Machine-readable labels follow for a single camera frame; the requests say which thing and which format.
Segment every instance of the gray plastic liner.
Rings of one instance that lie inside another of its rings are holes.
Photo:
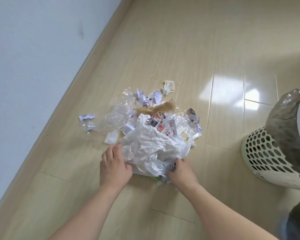
[[[300,173],[300,135],[297,126],[297,112],[300,105],[300,89],[282,95],[269,113],[265,130],[276,141],[292,164],[292,169]]]

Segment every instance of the white wall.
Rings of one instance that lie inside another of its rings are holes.
[[[121,0],[0,0],[0,199]]]

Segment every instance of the baseboard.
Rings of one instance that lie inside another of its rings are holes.
[[[107,49],[132,2],[133,0],[122,0],[119,4],[76,77],[54,110],[48,123],[33,145],[27,158],[24,160],[6,193],[2,197],[0,201],[0,239],[9,224],[12,214],[15,212],[20,200],[31,184],[32,179],[39,172],[43,164],[45,152],[52,144],[52,138],[47,135],[52,135],[55,128],[59,127],[61,120],[58,118],[61,118],[62,115],[68,113],[68,111],[72,109],[71,105],[75,103],[83,90],[84,85],[99,64],[102,55]]]

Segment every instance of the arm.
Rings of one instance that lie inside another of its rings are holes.
[[[112,145],[102,154],[100,187],[95,196],[49,240],[95,240],[99,238],[110,208],[132,177],[125,165],[121,145]]]
[[[168,175],[177,189],[190,201],[211,239],[277,240],[209,194],[198,183],[188,162],[177,159],[176,170],[169,171]]]

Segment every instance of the trash can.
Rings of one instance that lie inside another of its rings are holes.
[[[241,151],[257,177],[300,190],[300,90],[281,97],[266,125],[244,137]]]

